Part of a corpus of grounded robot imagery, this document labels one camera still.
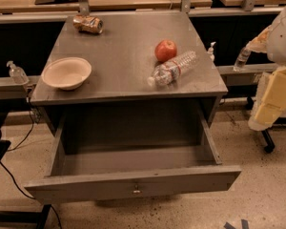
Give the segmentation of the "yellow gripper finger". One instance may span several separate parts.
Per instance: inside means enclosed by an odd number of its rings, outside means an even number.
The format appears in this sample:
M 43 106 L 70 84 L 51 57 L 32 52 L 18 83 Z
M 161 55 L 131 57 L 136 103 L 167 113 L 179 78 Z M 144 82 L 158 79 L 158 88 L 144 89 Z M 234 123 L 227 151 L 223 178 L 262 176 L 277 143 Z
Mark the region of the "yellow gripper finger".
M 251 52 L 267 52 L 267 40 L 269 37 L 270 28 L 265 28 L 258 36 L 251 40 L 246 48 Z

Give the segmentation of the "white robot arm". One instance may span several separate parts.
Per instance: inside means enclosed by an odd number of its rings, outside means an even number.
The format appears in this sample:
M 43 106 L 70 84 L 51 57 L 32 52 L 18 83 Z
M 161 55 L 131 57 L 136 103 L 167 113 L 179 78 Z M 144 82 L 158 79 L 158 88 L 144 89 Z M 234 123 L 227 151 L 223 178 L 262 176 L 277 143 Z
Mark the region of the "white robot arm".
M 256 103 L 248 125 L 252 130 L 263 131 L 272 127 L 286 110 L 286 6 L 273 23 L 251 40 L 246 48 L 252 52 L 267 54 L 278 68 L 260 78 Z

